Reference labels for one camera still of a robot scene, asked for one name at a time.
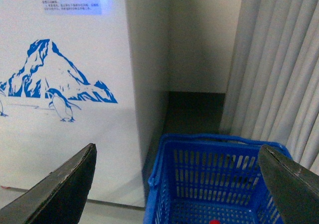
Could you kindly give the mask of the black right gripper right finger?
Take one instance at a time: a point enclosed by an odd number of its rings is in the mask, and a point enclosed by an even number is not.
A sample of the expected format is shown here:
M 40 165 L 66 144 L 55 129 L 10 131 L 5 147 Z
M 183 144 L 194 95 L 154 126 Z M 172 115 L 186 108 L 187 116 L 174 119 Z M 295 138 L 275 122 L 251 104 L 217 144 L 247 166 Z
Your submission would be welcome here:
M 262 145 L 258 163 L 283 222 L 317 224 L 319 176 L 269 145 Z

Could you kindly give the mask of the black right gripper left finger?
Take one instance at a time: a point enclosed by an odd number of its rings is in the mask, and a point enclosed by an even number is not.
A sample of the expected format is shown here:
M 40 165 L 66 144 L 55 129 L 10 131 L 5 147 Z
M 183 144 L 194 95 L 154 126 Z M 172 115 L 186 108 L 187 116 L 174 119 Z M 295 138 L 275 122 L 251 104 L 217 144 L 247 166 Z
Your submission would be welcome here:
M 92 186 L 96 145 L 88 144 L 0 210 L 2 224 L 77 224 Z

